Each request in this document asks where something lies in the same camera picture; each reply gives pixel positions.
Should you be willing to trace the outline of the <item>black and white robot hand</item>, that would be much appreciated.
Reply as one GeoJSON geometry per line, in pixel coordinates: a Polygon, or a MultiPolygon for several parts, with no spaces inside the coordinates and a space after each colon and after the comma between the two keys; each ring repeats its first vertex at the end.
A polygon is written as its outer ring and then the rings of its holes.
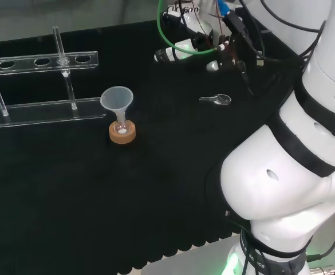
{"type": "Polygon", "coordinates": [[[157,6],[157,29],[167,44],[154,54],[158,63],[172,63],[193,56],[215,53],[216,59],[207,64],[209,72],[235,69],[241,76],[247,74],[246,64],[238,57],[237,46],[244,42],[253,46],[249,30],[236,13],[234,5],[243,1],[175,1],[163,10],[163,2],[157,6]],[[162,26],[181,28],[187,37],[171,42],[162,26]]]}

